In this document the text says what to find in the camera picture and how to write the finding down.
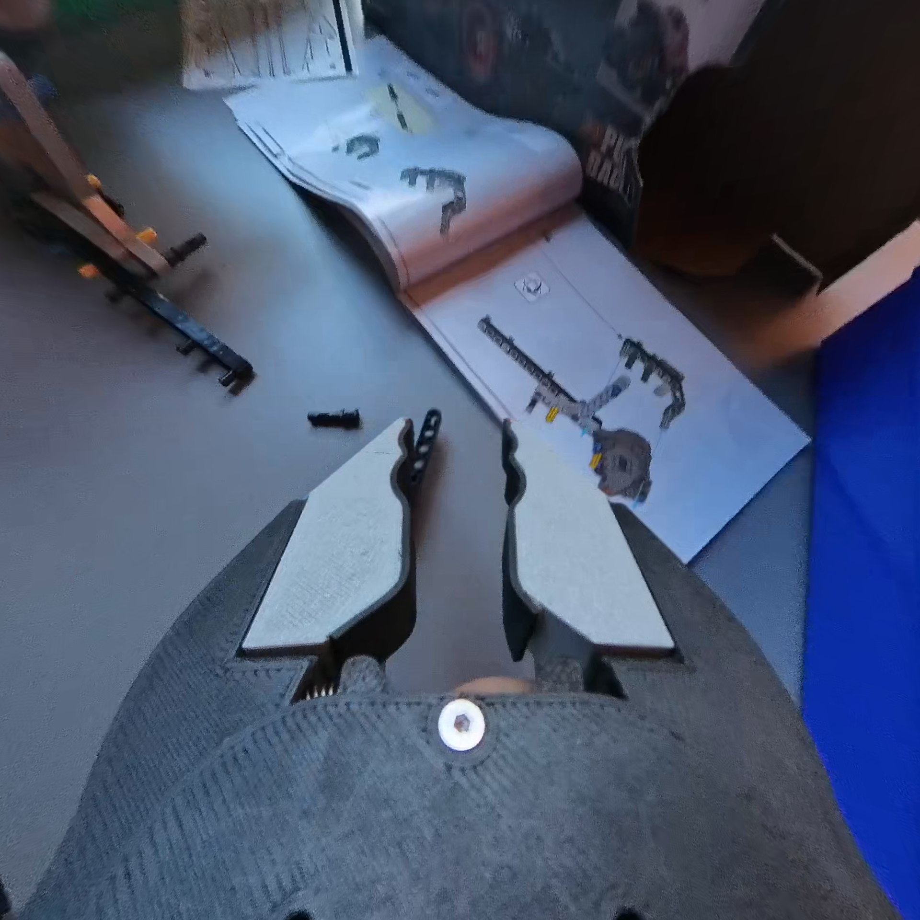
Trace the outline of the lego instruction booklet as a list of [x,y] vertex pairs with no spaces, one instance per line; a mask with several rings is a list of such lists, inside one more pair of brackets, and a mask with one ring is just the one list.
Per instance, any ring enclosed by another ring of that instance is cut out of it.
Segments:
[[341,208],[498,420],[543,437],[684,562],[809,443],[581,211],[557,132],[468,104],[383,38],[351,78],[225,98]]

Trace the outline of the blue sheet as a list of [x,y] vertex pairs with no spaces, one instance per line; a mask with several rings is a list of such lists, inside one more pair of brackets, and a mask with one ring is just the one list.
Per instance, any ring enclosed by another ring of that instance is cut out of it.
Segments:
[[819,351],[802,707],[881,887],[919,917],[919,270]]

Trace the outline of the black angled lego beam assembly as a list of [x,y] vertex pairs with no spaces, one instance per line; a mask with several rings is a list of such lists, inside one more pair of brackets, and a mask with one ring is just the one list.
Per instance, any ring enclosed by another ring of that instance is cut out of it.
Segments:
[[410,505],[418,498],[434,453],[443,422],[439,408],[431,408],[420,425],[420,432],[400,468],[399,483]]

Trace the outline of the long black lego beam assembly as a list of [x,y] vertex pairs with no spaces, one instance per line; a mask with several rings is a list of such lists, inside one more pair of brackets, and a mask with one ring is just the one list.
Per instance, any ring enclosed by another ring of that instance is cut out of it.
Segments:
[[[123,217],[120,204],[100,191],[112,208]],[[161,250],[156,242],[157,249],[166,254],[172,270],[162,277],[142,280],[126,268],[118,267],[113,260],[94,252],[74,231],[33,201],[29,201],[23,208],[3,207],[26,234],[50,247],[54,253],[69,259],[82,278],[107,283],[105,294],[110,303],[118,304],[128,299],[140,305],[178,334],[181,341],[176,349],[180,354],[188,356],[199,351],[208,362],[221,367],[222,373],[218,379],[220,385],[236,392],[253,378],[254,371],[250,362],[158,290],[158,285],[170,272],[206,246],[206,236],[192,236],[166,250]]]

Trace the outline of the green plastic object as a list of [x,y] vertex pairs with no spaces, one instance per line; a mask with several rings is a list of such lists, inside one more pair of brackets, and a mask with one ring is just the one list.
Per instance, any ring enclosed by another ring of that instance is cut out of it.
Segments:
[[52,1],[55,23],[64,30],[113,25],[141,13],[175,12],[178,1]]

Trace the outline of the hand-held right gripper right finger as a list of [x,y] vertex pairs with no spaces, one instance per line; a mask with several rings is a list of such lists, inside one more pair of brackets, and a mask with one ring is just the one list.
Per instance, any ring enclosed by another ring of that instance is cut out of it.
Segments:
[[612,505],[552,447],[505,420],[502,625],[526,652],[665,658],[677,644]]

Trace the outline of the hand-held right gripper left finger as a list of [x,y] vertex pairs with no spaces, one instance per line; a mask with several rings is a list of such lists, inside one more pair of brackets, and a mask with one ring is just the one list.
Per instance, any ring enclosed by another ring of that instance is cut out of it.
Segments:
[[246,659],[385,664],[417,618],[410,475],[414,428],[398,418],[305,499],[240,645]]

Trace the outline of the line drawing paper sheet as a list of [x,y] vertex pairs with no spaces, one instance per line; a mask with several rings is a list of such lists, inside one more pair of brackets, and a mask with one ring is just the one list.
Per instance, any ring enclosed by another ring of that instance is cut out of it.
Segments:
[[347,2],[182,1],[182,85],[236,90],[357,69]]

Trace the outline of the dark lego set box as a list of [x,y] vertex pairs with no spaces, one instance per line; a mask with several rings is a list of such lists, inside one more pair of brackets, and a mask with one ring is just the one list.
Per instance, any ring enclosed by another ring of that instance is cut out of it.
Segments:
[[918,220],[917,1],[379,1],[462,97],[562,134],[635,254],[730,276],[772,237],[822,282]]

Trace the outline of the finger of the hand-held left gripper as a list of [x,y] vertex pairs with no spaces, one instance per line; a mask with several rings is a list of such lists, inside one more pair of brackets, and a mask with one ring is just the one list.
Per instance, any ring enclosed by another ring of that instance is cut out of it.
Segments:
[[49,114],[37,78],[1,54],[2,205],[23,208],[35,193],[50,193],[78,206],[104,201]]
[[74,231],[94,252],[142,280],[162,277],[173,269],[166,254],[156,247],[156,234],[135,233],[99,189],[69,196],[57,191],[36,190],[30,193],[30,198]]

